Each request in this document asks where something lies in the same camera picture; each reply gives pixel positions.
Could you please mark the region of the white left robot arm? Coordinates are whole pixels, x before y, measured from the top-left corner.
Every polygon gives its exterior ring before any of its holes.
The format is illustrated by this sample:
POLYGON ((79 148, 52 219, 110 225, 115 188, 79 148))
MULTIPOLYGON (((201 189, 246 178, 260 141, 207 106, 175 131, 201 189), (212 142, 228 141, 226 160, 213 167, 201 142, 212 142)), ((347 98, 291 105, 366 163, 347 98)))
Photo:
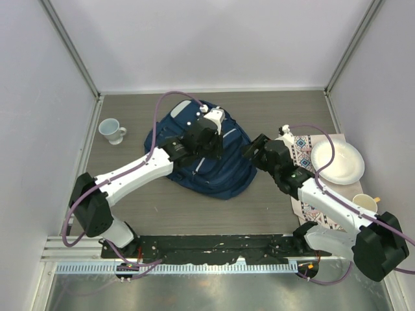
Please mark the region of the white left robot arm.
POLYGON ((88 237, 100 236, 119 257, 132 258, 139 237, 117 219, 111 208, 126 195, 175 170, 192 165, 198 158, 217 159, 222 153, 222 122, 212 113, 197 119, 182 136, 152 146, 150 152, 110 173, 79 176, 71 195, 69 215, 74 215, 88 237))

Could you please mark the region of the navy blue student backpack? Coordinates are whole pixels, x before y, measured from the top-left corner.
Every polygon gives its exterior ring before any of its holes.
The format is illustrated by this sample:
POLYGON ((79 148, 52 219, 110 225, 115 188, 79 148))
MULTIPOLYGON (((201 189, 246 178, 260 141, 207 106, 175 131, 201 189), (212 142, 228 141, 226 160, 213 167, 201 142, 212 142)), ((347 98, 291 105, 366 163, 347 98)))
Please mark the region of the navy blue student backpack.
MULTIPOLYGON (((156 144, 162 143, 168 137, 184 134, 190 123, 197 120, 201 114, 196 101, 181 101, 162 120, 156 122, 156 144)), ((169 174, 169 180, 220 200, 234 198, 248 188, 255 178, 257 169, 243 157, 241 148, 251 143, 251 139, 227 111, 224 111, 221 124, 221 158, 198 158, 190 166, 169 174)))

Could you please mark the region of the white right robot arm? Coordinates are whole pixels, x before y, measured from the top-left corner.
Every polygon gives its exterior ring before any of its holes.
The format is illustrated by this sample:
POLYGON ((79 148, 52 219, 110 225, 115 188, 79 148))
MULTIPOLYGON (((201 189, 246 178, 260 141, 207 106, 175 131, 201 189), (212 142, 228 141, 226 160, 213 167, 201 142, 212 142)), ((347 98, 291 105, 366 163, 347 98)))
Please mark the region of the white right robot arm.
POLYGON ((270 139, 261 134, 242 147, 242 155, 256 168, 270 174, 278 189, 291 198, 326 214, 341 229, 330 230, 307 222, 295 231, 293 248, 301 256, 314 250, 343 257, 367 278, 379 282, 408 256, 410 239, 391 213, 373 213, 332 192, 315 173, 295 164, 294 139, 283 134, 270 139))

